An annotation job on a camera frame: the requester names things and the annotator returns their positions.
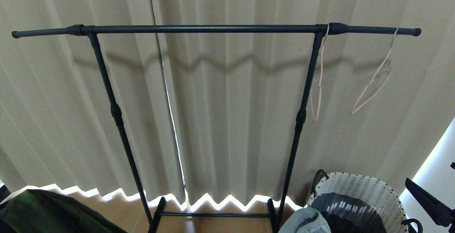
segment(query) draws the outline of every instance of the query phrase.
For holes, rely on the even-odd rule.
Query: light blue fabric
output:
[[[327,221],[311,207],[294,212],[278,233],[331,233]]]

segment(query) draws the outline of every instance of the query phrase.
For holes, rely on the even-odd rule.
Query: basket handle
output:
[[[314,194],[314,196],[317,195],[317,193],[316,193],[316,185],[321,181],[320,180],[320,175],[321,174],[323,174],[323,176],[325,176],[326,180],[328,180],[328,175],[325,172],[325,170],[322,170],[322,169],[317,170],[316,175],[314,176],[314,179],[313,179],[313,183],[311,185],[311,194]]]
[[[416,230],[413,228],[413,226],[411,226],[411,223],[415,223],[417,224],[417,232]],[[408,231],[409,233],[423,233],[424,231],[424,228],[422,226],[422,223],[419,222],[417,219],[407,219],[407,220],[404,220],[401,222],[401,225],[408,225]]]

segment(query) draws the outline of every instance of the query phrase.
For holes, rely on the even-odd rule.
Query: garment rack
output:
[[[74,35],[87,36],[90,39],[93,51],[95,52],[96,61],[100,68],[104,86],[106,87],[107,96],[111,104],[111,114],[117,125],[120,137],[122,139],[125,153],[127,154],[128,162],[133,173],[136,187],[138,188],[141,202],[143,204],[145,214],[149,223],[148,233],[155,233],[158,229],[162,216],[189,216],[189,217],[254,217],[268,218],[270,220],[274,233],[278,232],[283,215],[284,201],[288,194],[289,183],[291,181],[292,169],[297,153],[300,134],[306,119],[306,107],[308,103],[311,83],[316,68],[317,57],[321,42],[325,34],[338,35],[344,33],[369,33],[369,34],[394,34],[396,27],[366,27],[366,26],[348,26],[342,23],[329,23],[317,25],[162,25],[162,26],[84,26],[73,25],[64,28],[40,29],[29,31],[13,31],[14,38],[20,37],[35,37],[35,36],[53,36],[53,35]],[[131,151],[130,142],[128,141],[125,127],[123,126],[122,111],[117,104],[114,92],[112,90],[111,81],[107,74],[106,65],[104,63],[103,54],[101,52],[100,43],[97,34],[115,34],[115,33],[313,33],[314,41],[312,44],[312,53],[309,62],[309,68],[305,81],[304,93],[300,109],[296,117],[295,133],[289,155],[288,166],[283,184],[283,193],[281,196],[278,213],[275,211],[272,199],[267,202],[268,213],[182,213],[182,212],[164,212],[166,199],[161,197],[161,200],[156,208],[154,217],[151,216],[150,209],[147,204],[141,178],[136,167],[134,157]],[[419,28],[399,28],[397,35],[415,36],[421,34]]]

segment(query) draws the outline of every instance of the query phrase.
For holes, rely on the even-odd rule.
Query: curtain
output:
[[[422,28],[419,37],[396,37],[388,82],[354,115],[392,36],[327,38],[320,117],[312,121],[309,105],[289,188],[298,202],[320,168],[371,175],[401,192],[455,115],[455,0],[0,1],[0,177],[12,189],[57,183],[137,192],[88,39],[14,40],[12,30],[327,22]],[[279,199],[312,38],[100,35],[148,199],[172,193],[184,200],[179,150],[190,203],[205,193],[216,202],[229,194],[244,204],[255,194]],[[318,63],[314,102],[320,73]]]

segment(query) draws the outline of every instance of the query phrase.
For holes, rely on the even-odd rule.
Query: green jacket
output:
[[[0,211],[17,233],[126,233],[76,199],[44,190],[26,190]]]

